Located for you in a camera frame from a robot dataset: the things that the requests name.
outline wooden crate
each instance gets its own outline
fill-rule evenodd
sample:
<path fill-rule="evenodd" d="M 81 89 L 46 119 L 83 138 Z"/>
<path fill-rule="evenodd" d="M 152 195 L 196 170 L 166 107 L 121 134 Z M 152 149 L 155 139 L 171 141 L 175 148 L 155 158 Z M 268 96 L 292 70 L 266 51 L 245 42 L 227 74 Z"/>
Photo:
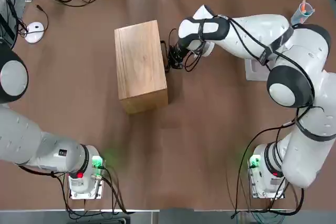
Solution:
<path fill-rule="evenodd" d="M 119 100 L 129 114 L 168 104 L 157 24 L 154 20 L 114 31 Z"/>

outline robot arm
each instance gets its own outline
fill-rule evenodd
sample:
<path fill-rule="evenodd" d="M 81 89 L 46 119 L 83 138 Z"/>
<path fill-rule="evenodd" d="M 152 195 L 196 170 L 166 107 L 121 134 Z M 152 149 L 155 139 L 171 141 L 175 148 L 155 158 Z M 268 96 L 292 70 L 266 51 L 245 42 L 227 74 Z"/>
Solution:
<path fill-rule="evenodd" d="M 234 20 L 271 48 L 268 60 L 275 60 L 267 80 L 271 98 L 282 106 L 300 108 L 299 115 L 309 106 L 308 113 L 296 123 L 293 131 L 278 142 L 280 157 L 275 143 L 259 145 L 255 149 L 253 157 L 258 157 L 258 165 L 251 172 L 258 179 L 254 181 L 254 197 L 272 198 L 283 176 L 292 184 L 307 188 L 315 180 L 336 137 L 336 104 L 333 102 L 336 74 L 323 70 L 329 54 L 330 36 L 317 25 L 292 28 L 280 15 L 255 15 Z M 202 56 L 208 56 L 215 44 L 243 59 L 254 59 L 250 52 L 258 58 L 265 52 L 264 47 L 255 43 L 228 17 L 216 16 L 207 6 L 201 6 L 193 17 L 182 21 L 178 36 L 175 50 L 182 52 L 181 58 L 188 51 L 197 51 L 202 43 L 205 43 Z M 296 65 L 277 57 L 274 51 L 296 62 L 313 87 Z"/>
<path fill-rule="evenodd" d="M 33 121 L 1 105 L 18 100 L 27 88 L 26 66 L 0 38 L 0 160 L 68 173 L 73 199 L 101 198 L 104 164 L 93 146 L 43 132 Z"/>

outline computer mouse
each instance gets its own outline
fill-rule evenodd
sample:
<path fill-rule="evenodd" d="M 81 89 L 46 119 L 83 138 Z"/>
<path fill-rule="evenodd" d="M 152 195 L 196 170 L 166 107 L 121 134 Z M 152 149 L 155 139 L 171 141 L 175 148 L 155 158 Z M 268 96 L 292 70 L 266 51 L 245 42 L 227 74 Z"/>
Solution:
<path fill-rule="evenodd" d="M 44 26 L 40 22 L 32 22 L 27 26 L 28 32 L 26 33 L 25 39 L 28 43 L 39 42 L 45 32 Z"/>

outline brown table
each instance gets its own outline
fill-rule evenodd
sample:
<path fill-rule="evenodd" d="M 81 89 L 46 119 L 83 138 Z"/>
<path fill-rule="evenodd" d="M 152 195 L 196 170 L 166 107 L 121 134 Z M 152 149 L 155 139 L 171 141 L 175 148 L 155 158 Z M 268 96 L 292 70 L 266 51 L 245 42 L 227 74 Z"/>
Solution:
<path fill-rule="evenodd" d="M 247 143 L 260 130 L 289 121 L 295 111 L 272 102 L 265 82 L 246 81 L 241 59 L 215 48 L 193 72 L 173 70 L 167 75 L 169 106 L 128 116 L 118 101 L 113 31 L 157 19 L 160 37 L 167 40 L 169 31 L 202 4 L 231 17 L 267 13 L 290 18 L 301 1 L 98 0 L 70 8 L 52 0 L 33 0 L 24 21 L 45 22 L 35 8 L 39 4 L 49 15 L 49 29 L 35 45 L 22 38 L 17 41 L 15 51 L 28 67 L 29 87 L 11 107 L 45 131 L 96 146 L 117 170 L 128 209 L 232 209 L 228 189 L 234 198 Z M 327 28 L 336 38 L 329 0 L 307 1 L 316 9 L 309 22 Z M 333 44 L 328 71 L 336 71 L 335 53 Z M 276 132 L 265 133 L 253 147 L 275 136 Z M 304 209 L 335 210 L 335 159 L 333 148 L 306 192 Z M 0 170 L 0 209 L 64 209 L 56 180 L 25 174 L 3 162 Z M 245 172 L 243 180 L 247 190 Z M 103 197 L 88 201 L 85 208 L 110 209 L 107 187 Z M 252 204 L 263 208 L 266 202 Z M 71 206 L 84 207 L 82 201 Z M 275 207 L 295 208 L 293 193 L 288 190 L 287 198 Z M 242 191 L 239 208 L 247 208 Z"/>

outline plastic cup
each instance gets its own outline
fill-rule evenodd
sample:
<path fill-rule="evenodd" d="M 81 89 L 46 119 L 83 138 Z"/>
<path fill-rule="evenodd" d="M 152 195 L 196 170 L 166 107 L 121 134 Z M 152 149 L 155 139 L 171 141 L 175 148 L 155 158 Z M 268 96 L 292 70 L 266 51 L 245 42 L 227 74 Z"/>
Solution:
<path fill-rule="evenodd" d="M 292 23 L 292 25 L 303 24 L 307 20 L 307 18 L 315 12 L 313 7 L 309 3 L 306 2 L 304 4 L 304 10 L 302 10 L 302 5 L 303 3 L 299 5 L 299 8 L 291 17 L 290 22 Z"/>

